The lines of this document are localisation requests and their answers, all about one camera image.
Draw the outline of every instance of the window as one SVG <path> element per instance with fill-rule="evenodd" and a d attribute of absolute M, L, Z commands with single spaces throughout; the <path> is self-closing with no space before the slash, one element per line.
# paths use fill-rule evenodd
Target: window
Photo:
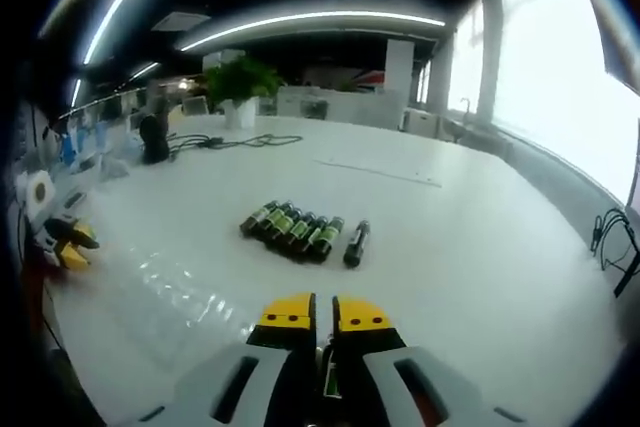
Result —
<path fill-rule="evenodd" d="M 482 78 L 484 15 L 478 0 L 458 24 L 453 44 L 448 108 L 475 113 Z"/>
<path fill-rule="evenodd" d="M 609 77 L 590 0 L 503 0 L 494 123 L 574 165 L 623 203 L 640 101 Z"/>
<path fill-rule="evenodd" d="M 429 76 L 431 75 L 431 62 L 425 65 L 420 71 L 420 76 L 418 77 L 418 93 L 416 95 L 416 100 L 418 102 L 426 103 L 427 102 L 427 94 L 429 92 Z"/>

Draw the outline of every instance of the black bottle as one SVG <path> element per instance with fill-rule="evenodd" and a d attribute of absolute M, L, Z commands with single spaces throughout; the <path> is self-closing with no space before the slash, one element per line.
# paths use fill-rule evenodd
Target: black bottle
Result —
<path fill-rule="evenodd" d="M 333 242 L 340 234 L 342 227 L 344 227 L 344 219 L 334 217 L 331 219 L 331 222 L 329 222 L 329 225 L 327 225 L 322 233 L 314 240 L 312 251 L 313 256 L 316 257 L 317 260 L 324 261 L 328 257 L 333 247 Z"/>
<path fill-rule="evenodd" d="M 275 244 L 280 237 L 283 237 L 287 232 L 291 230 L 296 221 L 302 217 L 302 211 L 300 209 L 291 209 L 285 215 L 276 220 L 273 227 L 267 232 L 267 242 Z"/>
<path fill-rule="evenodd" d="M 295 240 L 289 249 L 289 252 L 296 257 L 304 257 L 310 253 L 313 242 L 318 238 L 326 227 L 329 219 L 326 217 L 318 217 L 318 219 L 311 224 L 309 230 L 307 230 L 301 239 Z"/>
<path fill-rule="evenodd" d="M 240 225 L 240 232 L 245 237 L 249 237 L 253 233 L 253 229 L 278 206 L 278 202 L 272 200 L 268 204 L 265 204 L 260 209 L 251 214 L 242 225 Z"/>
<path fill-rule="evenodd" d="M 280 244 L 280 248 L 285 252 L 288 251 L 296 240 L 304 238 L 309 229 L 311 229 L 315 220 L 316 215 L 313 212 L 307 212 L 304 214 L 304 217 L 298 220 L 298 222 L 291 227 L 289 232 L 280 238 L 278 242 Z"/>
<path fill-rule="evenodd" d="M 264 239 L 265 235 L 269 229 L 273 227 L 276 221 L 292 208 L 293 204 L 291 202 L 285 202 L 277 209 L 271 211 L 271 213 L 260 221 L 257 227 L 254 228 L 254 235 L 259 239 Z"/>
<path fill-rule="evenodd" d="M 364 252 L 364 247 L 367 244 L 370 233 L 371 226 L 369 225 L 369 222 L 363 220 L 358 224 L 353 237 L 351 237 L 351 240 L 349 241 L 344 257 L 342 258 L 349 268 L 353 269 L 360 265 L 362 253 Z"/>

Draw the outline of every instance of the office desk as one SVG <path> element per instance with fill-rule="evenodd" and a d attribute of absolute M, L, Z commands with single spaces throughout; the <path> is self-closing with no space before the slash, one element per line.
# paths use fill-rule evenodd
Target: office desk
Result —
<path fill-rule="evenodd" d="M 301 291 L 318 294 L 319 338 L 332 295 L 366 297 L 408 344 L 538 425 L 567 425 L 597 393 L 622 348 L 614 298 L 560 212 L 502 160 L 349 124 L 268 117 L 229 133 L 222 122 L 189 117 L 176 132 L 304 140 L 181 152 L 96 186 L 81 207 L 103 247 L 91 272 L 52 291 L 63 342 L 107 422 L 169 402 L 177 379 L 245 338 L 266 303 Z M 239 236 L 272 199 L 346 220 L 324 265 Z M 361 267 L 345 270 L 365 218 Z"/>

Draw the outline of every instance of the potted plant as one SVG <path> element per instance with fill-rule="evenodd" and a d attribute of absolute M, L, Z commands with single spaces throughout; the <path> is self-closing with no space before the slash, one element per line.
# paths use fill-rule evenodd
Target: potted plant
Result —
<path fill-rule="evenodd" d="M 205 71 L 209 105 L 222 106 L 229 129 L 255 123 L 259 97 L 274 97 L 281 84 L 276 71 L 246 55 Z"/>

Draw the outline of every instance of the white table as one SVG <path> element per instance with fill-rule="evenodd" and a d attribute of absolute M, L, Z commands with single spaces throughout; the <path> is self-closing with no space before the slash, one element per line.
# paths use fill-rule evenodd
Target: white table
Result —
<path fill-rule="evenodd" d="M 279 296 L 366 297 L 421 345 L 476 383 L 491 405 L 537 425 L 567 425 L 622 348 L 614 299 L 577 233 L 502 160 L 409 134 L 293 118 L 258 118 L 232 134 L 222 119 L 177 131 L 304 141 L 186 151 L 92 189 L 83 215 L 103 248 L 90 273 L 53 288 L 63 342 L 109 423 L 169 402 L 175 382 L 246 337 Z M 346 219 L 322 266 L 299 266 L 243 240 L 238 225 L 272 199 Z M 361 267 L 341 264 L 361 219 Z"/>

